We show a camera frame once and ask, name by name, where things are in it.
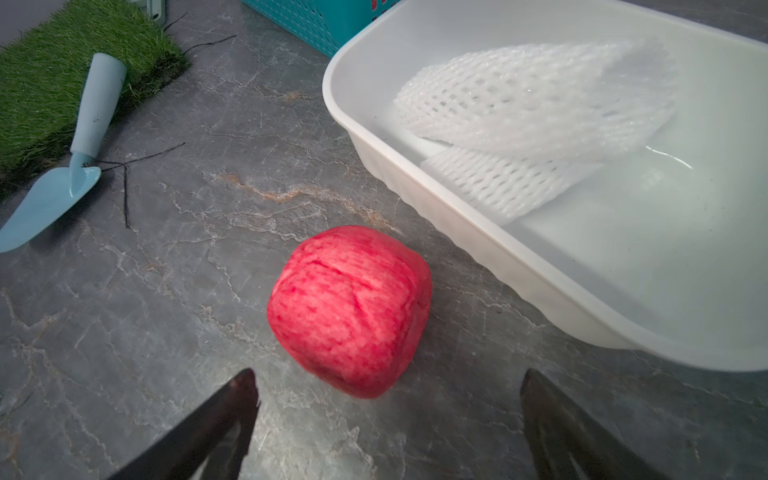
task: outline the white foam net sleeve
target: white foam net sleeve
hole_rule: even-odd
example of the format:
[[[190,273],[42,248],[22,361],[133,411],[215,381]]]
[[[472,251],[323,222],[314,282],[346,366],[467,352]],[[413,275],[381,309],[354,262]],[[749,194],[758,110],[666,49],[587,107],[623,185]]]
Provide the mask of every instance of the white foam net sleeve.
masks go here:
[[[488,219],[503,225],[552,200],[603,164],[536,161],[450,147],[420,167]]]
[[[676,71],[654,39],[519,45],[422,69],[395,106],[414,134],[500,155],[605,162],[674,112]]]

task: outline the marble surface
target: marble surface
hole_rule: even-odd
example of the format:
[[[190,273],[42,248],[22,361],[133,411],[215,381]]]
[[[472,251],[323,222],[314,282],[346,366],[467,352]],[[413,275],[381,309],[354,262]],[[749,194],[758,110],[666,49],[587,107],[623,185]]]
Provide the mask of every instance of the marble surface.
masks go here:
[[[763,0],[642,0],[766,39]],[[676,366],[561,333],[371,177],[327,113],[321,54],[237,0],[169,0],[191,69],[109,135],[104,175],[0,255],[0,478],[103,478],[243,367],[263,407],[241,478],[534,478],[518,388],[552,378],[671,478],[768,478],[768,373]],[[21,200],[0,207],[5,220]],[[305,373],[265,319],[296,245],[373,226],[435,281],[412,365],[379,399]]]

